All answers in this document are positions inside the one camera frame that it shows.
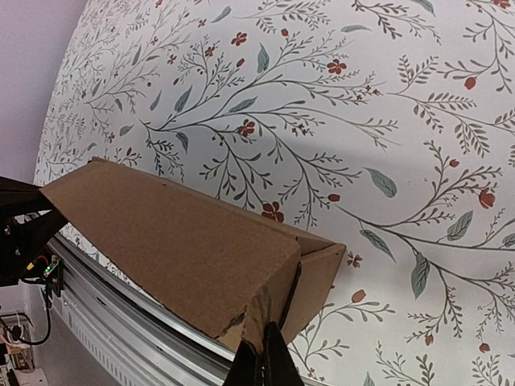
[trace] red flower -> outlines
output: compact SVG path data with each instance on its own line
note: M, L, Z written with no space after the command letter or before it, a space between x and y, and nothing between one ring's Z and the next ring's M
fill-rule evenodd
M476 86L476 78L471 76L470 78L467 78L467 80L465 80L465 88L467 90L472 90L474 86Z
M206 52L204 53L206 58L210 58L212 56L212 53L215 51L215 46L208 47Z
M495 200L496 196L492 193L488 193L487 187L480 192L480 204L483 208L489 209L493 207Z
M337 195L337 194L333 193L333 194L328 196L328 199L332 203L337 203L338 201L340 201L340 195Z
M274 201L273 203L264 203L261 216L268 217L269 219L278 221L279 223L284 221L284 215L279 211L279 203L277 201Z
M428 335L424 340L426 341L426 346L430 346L435 341L435 337L433 335Z
M255 125L256 125L256 122L251 122L248 119L245 119L243 121L243 126L238 127L238 133L244 137L247 137L248 135L250 135L254 132Z
M348 260L347 265L352 265L354 268L360 268L361 267L361 261L363 261L363 257L360 255L352 255L352 252L348 253Z
M509 3L509 0L493 0L493 4L496 6L499 6L503 10L506 8L510 8L511 4Z
M243 44L247 41L247 34L245 32L238 32L236 34L236 38L231 41L231 44L236 44L236 47L240 47L240 44Z
M363 299L365 299L365 296L367 296L366 292L364 290L360 289L359 291L357 291L353 294L353 296L351 297L351 300L353 303L359 303Z
M489 352L490 351L490 346L488 345L488 343L482 343L480 345L480 351L484 354L485 352Z
M329 73L339 75L343 70L347 69L347 64L340 63L338 59L334 59L330 64L328 64Z

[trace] black cable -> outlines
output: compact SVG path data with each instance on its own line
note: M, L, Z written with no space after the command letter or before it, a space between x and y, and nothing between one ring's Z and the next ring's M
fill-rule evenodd
M22 283L25 283L25 284L38 284L38 285L45 284L44 280L41 277L39 279L35 279L35 280L28 280L28 279L23 279L23 278L21 278L20 280Z
M47 333L43 339L41 339L37 342L31 342L31 341L28 341L28 340L25 340L22 338L16 339L16 338L18 338L18 335L19 335L18 332L17 331L14 332L13 331L14 328L12 328L12 329L9 328L9 326L7 326L7 324L4 322L4 320L0 317L0 323L5 327L7 332L9 332L10 336L14 340L24 343L29 346L41 346L42 344L44 344L48 341L48 339L50 338L50 334L52 332L52 320L51 320L51 316L50 316L50 298L49 298L48 291L49 291L48 288L46 288L44 291L41 290L41 293L43 295L43 300L45 302L45 308L47 309Z
M45 308L47 309L47 334L45 337L37 342L31 342L25 339L20 338L21 343L28 344L29 346L41 346L42 344L46 343L48 339L50 338L50 334L52 332L52 320L50 317L50 298L48 296L49 289L46 288L45 291L41 290L41 293L43 294L43 299L45 301Z

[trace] lavender wall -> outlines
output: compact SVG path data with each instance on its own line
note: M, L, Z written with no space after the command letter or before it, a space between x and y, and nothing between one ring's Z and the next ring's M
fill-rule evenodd
M86 0L0 0L0 175L31 182L54 80ZM23 309L0 289L2 312Z

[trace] green leaf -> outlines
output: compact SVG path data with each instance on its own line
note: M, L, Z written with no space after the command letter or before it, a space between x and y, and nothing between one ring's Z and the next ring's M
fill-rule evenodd
M250 106L252 106L254 104L254 102L256 101L257 98L258 97L256 96L254 98L245 99L244 101L241 101L236 106L234 106L231 109L229 109L229 112L230 113L237 113L238 111L248 109Z
M515 233L512 233L511 235L508 235L502 239L502 244L506 248L513 247L515 245Z
M365 382L363 382L363 386L376 386L372 378L370 378L369 372L367 372L367 376L365 378Z
M188 90L186 90L184 92L184 94L181 95L180 98L175 103L174 109L177 113L180 113L181 111L184 110L184 106L186 106L187 100L189 99L190 94L192 93L192 87L193 87L193 85L191 85L190 88Z
M132 128L134 127L134 125L130 125L130 126L123 126L121 129L120 129L120 137L123 137L124 135L126 135L127 133L129 133Z
M221 14L219 14L211 23L218 23L223 18L226 18L231 13L231 7L226 6Z
M427 12L431 12L433 16L435 16L435 8L433 7L433 4L429 0L411 0L412 2L415 2L422 6L424 10Z
M154 101L152 102L152 105L150 105L150 111L154 111L156 107L158 107L159 105L159 101L161 100L161 92L163 90L159 91L159 94L158 96L154 99Z
M382 191L386 197L392 199L397 194L395 182L382 174L379 170L365 168L372 178L373 184Z
M360 24L353 24L351 26L345 26L345 27L342 27L341 31L344 32L345 34L349 33L349 32L354 32L354 31L371 31L370 28L368 27L365 27L365 26L361 26Z
M268 66L270 65L270 57L268 56L268 52L266 52L266 49L263 47L263 45L259 45L261 46L261 49L257 54L257 72L262 73L268 70Z
M136 55L134 55L134 59L132 59L132 65L134 66L138 60L139 60L139 56L142 54L142 46L141 44L139 45L139 48L138 50L136 51Z
M376 247L380 251L386 253L388 256L390 256L390 258L393 261L395 261L395 257L393 257L392 252L388 248L388 245L386 245L386 243L383 241L382 238L380 238L374 232L368 231L368 230L362 230L362 231L360 231L360 234L364 238L368 239L370 241L370 244L372 244L374 247Z
M120 113L123 113L123 106L119 99L115 99L114 103L116 103L116 106L120 109Z
M95 88L94 88L94 89L93 89L93 91L91 92L91 96L92 96L92 97L94 97L94 96L95 96L95 94L97 93L98 88L100 87L100 83L101 83L101 81L99 80L99 81L98 81L98 83L97 83L97 85L95 86Z
M187 154L187 145L189 143L189 139L187 139L186 134L185 133L177 133L175 136L177 137L177 139L180 140L180 143L184 148L184 153Z
M417 259L417 264L411 273L411 289L413 290L415 299L417 299L426 288L427 277L429 276L431 265L420 252L417 252L415 257Z
M447 230L447 239L449 241L456 241L465 236L468 226L472 222L472 213L473 211L468 211L449 227Z

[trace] brown cardboard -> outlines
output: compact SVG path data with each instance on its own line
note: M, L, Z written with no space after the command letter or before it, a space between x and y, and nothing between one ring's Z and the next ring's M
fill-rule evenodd
M135 283L207 336L262 352L298 264L289 343L322 308L344 246L187 187L94 159L41 189Z

